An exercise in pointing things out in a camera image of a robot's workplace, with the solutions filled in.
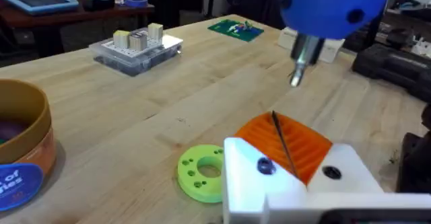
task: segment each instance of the green 3d printed part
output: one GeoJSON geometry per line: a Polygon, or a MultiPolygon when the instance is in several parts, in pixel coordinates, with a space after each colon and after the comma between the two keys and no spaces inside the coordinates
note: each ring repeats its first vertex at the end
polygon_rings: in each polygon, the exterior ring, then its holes
{"type": "Polygon", "coordinates": [[[191,147],[178,161],[178,183],[191,198],[200,202],[222,201],[222,177],[204,176],[199,168],[213,167],[219,172],[223,166],[223,149],[216,145],[191,147]]]}

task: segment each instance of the circuit board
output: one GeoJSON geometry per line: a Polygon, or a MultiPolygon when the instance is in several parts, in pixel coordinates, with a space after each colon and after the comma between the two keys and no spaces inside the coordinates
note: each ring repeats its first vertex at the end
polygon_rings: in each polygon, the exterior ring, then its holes
{"type": "Polygon", "coordinates": [[[222,20],[221,22],[208,27],[208,29],[214,32],[225,34],[227,36],[231,36],[233,38],[243,40],[245,42],[250,42],[263,32],[262,29],[256,27],[252,27],[250,30],[239,30],[238,32],[235,32],[234,30],[230,31],[230,28],[232,26],[238,24],[241,23],[233,20],[222,20]]]}

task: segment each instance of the orange 3d printed part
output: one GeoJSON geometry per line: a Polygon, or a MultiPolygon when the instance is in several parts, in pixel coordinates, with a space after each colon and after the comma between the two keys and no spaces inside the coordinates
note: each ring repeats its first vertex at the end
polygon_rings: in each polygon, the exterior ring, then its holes
{"type": "Polygon", "coordinates": [[[270,112],[250,120],[235,137],[249,142],[307,185],[332,143],[311,128],[282,114],[274,114],[279,121],[287,152],[270,112]]]}

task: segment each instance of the hole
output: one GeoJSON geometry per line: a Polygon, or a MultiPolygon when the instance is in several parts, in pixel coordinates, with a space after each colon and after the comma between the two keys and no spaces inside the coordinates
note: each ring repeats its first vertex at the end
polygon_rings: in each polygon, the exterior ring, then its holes
{"type": "Polygon", "coordinates": [[[361,22],[365,13],[361,9],[353,9],[347,15],[347,21],[351,24],[361,22]]]}
{"type": "Polygon", "coordinates": [[[333,180],[341,179],[341,171],[334,166],[325,166],[322,168],[323,173],[333,180]]]}
{"type": "Polygon", "coordinates": [[[282,9],[289,9],[292,6],[292,0],[280,0],[280,5],[282,9]]]}
{"type": "Polygon", "coordinates": [[[222,170],[222,160],[217,157],[202,157],[197,162],[197,170],[207,178],[219,177],[222,170]]]}

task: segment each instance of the tablet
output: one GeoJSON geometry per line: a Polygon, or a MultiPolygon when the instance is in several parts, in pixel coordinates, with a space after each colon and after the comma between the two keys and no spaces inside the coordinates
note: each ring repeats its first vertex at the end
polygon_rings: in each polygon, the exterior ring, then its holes
{"type": "Polygon", "coordinates": [[[30,15],[55,13],[77,9],[77,0],[6,0],[30,15]]]}

